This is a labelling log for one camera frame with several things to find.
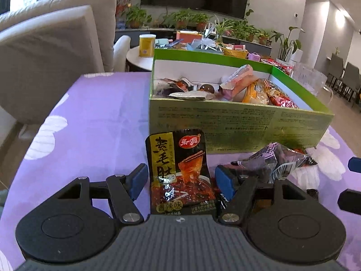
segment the red logo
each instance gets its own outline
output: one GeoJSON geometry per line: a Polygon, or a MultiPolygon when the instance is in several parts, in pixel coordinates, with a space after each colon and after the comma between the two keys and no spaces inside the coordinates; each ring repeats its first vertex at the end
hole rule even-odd
{"type": "Polygon", "coordinates": [[[184,136],[179,141],[179,146],[183,149],[191,149],[194,148],[196,145],[199,144],[201,141],[201,135],[193,135],[193,136],[184,136]]]}

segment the white armchair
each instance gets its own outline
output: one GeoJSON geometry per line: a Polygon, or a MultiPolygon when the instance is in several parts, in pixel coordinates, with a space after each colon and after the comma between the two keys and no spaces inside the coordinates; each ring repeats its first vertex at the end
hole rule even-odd
{"type": "Polygon", "coordinates": [[[39,0],[0,15],[0,106],[43,123],[85,73],[125,71],[130,38],[114,45],[116,0],[39,0]]]}

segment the open cardboard box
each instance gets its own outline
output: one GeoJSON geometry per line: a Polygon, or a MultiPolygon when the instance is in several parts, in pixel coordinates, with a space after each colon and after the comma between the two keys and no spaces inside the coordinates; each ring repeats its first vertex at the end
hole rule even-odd
{"type": "Polygon", "coordinates": [[[318,144],[333,114],[315,96],[274,66],[224,55],[156,49],[149,104],[149,133],[199,128],[207,152],[254,152],[270,142],[291,148],[318,144]],[[299,109],[225,101],[177,100],[154,97],[158,79],[186,77],[194,83],[219,84],[250,64],[254,74],[278,85],[299,109]]]}

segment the wicker basket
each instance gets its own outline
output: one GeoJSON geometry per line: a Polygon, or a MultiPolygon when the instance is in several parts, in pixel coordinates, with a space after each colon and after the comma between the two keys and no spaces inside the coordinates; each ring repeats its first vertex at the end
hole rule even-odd
{"type": "Polygon", "coordinates": [[[226,56],[236,57],[240,59],[246,59],[248,54],[247,50],[238,51],[238,50],[230,50],[230,49],[222,48],[222,51],[223,54],[226,56]]]}

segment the metal screw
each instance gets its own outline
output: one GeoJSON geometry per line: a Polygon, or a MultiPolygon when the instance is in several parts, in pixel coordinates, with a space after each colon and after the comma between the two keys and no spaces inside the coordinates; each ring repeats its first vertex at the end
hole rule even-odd
{"type": "Polygon", "coordinates": [[[182,222],[185,221],[185,219],[183,217],[179,217],[179,218],[176,219],[176,221],[179,222],[179,223],[182,223],[182,222]]]}
{"type": "Polygon", "coordinates": [[[224,222],[237,222],[239,220],[239,216],[233,213],[227,213],[222,216],[222,220],[224,222]]]}
{"type": "Polygon", "coordinates": [[[139,221],[139,219],[140,219],[140,216],[137,213],[127,213],[127,214],[124,214],[124,216],[123,216],[123,220],[125,222],[137,222],[137,221],[139,221]]]}

